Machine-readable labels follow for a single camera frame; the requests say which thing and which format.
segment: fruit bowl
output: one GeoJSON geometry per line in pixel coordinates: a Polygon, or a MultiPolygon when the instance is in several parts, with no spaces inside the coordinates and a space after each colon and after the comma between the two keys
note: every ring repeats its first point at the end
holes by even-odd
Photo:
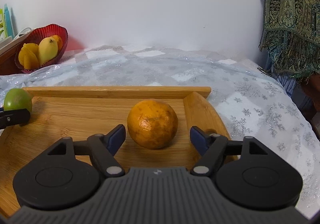
{"type": "Polygon", "coordinates": [[[24,69],[24,67],[20,64],[19,60],[18,60],[18,55],[19,52],[23,46],[24,43],[36,43],[39,44],[42,39],[46,38],[46,37],[50,37],[52,35],[59,35],[63,41],[63,46],[62,49],[58,52],[58,55],[55,56],[53,59],[47,61],[46,63],[44,63],[43,65],[41,65],[38,69],[41,69],[43,67],[47,67],[53,64],[57,64],[59,62],[59,60],[61,59],[61,57],[63,56],[66,47],[68,45],[68,32],[66,28],[63,28],[59,25],[56,24],[49,24],[45,27],[41,27],[41,28],[37,28],[35,30],[33,30],[30,35],[21,43],[19,43],[17,45],[17,49],[16,49],[16,55],[14,58],[14,62],[16,64],[16,66],[23,72],[26,74],[29,74],[31,72],[34,72],[38,69],[24,69]]]}

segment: white tablecloth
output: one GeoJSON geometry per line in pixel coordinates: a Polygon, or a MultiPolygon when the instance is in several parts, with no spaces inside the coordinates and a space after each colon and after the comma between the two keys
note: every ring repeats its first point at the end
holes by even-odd
{"type": "Polygon", "coordinates": [[[256,137],[303,177],[297,209],[311,217],[320,208],[320,145],[310,124],[272,78],[221,55],[147,46],[103,46],[65,53],[61,65],[29,75],[0,77],[0,103],[14,87],[60,85],[210,86],[209,102],[233,140],[256,137]]]}

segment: lime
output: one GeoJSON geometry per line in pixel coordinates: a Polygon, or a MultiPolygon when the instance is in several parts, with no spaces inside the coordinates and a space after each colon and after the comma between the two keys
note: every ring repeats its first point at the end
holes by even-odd
{"type": "Polygon", "coordinates": [[[10,89],[4,98],[4,110],[28,109],[32,112],[32,96],[21,88],[10,89]]]}

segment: green patterned fabric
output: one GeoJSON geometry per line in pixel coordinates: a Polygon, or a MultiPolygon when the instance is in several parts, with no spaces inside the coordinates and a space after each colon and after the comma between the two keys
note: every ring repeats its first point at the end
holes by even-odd
{"type": "Polygon", "coordinates": [[[260,49],[276,72],[309,77],[320,72],[320,0],[265,0],[260,49]]]}

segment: wooden cutting board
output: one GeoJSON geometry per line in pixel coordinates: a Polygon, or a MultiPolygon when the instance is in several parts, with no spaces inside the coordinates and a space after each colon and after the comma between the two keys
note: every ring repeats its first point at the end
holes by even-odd
{"type": "MultiPolygon", "coordinates": [[[[200,158],[190,143],[189,131],[198,126],[207,133],[229,134],[206,97],[210,87],[170,86],[80,86],[30,87],[33,111],[28,124],[12,126],[0,136],[0,212],[11,216],[19,209],[12,179],[15,173],[61,137],[86,140],[106,134],[118,124],[127,129],[130,109],[146,98],[167,102],[178,116],[178,131],[171,144],[159,150],[137,145],[127,132],[115,158],[127,171],[130,167],[185,166],[200,158]]],[[[77,159],[90,163],[88,156],[77,159]]]]}

